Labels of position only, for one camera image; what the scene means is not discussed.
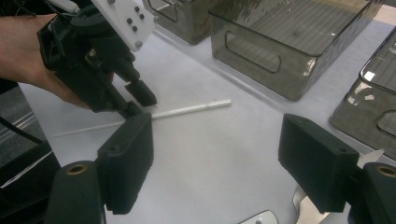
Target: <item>translucent plastic container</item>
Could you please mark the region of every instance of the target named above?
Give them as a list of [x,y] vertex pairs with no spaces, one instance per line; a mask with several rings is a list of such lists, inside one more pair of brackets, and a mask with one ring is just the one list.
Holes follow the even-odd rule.
[[212,52],[297,101],[381,6],[382,0],[225,0],[209,10]]
[[330,122],[396,160],[396,28],[364,65]]
[[209,36],[207,11],[221,0],[143,0],[145,9],[158,17],[158,24],[196,45]]

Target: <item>person's arm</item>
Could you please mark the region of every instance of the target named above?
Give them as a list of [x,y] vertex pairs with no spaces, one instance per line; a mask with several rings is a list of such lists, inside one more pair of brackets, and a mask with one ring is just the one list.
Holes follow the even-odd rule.
[[36,33],[54,15],[0,18],[0,77],[32,84],[50,91],[62,100],[88,106],[67,88],[41,59]]

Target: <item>white straw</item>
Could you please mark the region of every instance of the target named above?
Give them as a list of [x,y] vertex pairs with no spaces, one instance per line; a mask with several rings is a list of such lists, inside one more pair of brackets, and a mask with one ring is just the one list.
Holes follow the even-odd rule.
[[[166,111],[166,112],[152,114],[151,118],[152,119],[163,119],[163,118],[173,117],[176,115],[189,114],[189,113],[194,113],[194,112],[199,112],[199,111],[209,110],[209,109],[215,109],[215,108],[220,108],[220,107],[229,106],[229,105],[231,105],[231,100],[222,100],[222,101],[216,101],[216,102],[213,102],[210,104],[188,106],[188,107],[184,107],[184,108],[180,108],[180,109],[175,109],[175,110],[170,110],[170,111]],[[121,124],[123,122],[125,122],[125,120],[115,122],[115,123],[94,126],[91,128],[78,129],[78,130],[65,132],[65,133],[56,133],[52,137],[53,138],[62,137],[62,136],[67,136],[67,135],[71,135],[71,134],[76,134],[76,133],[85,133],[85,132],[110,128],[110,127],[121,126]]]

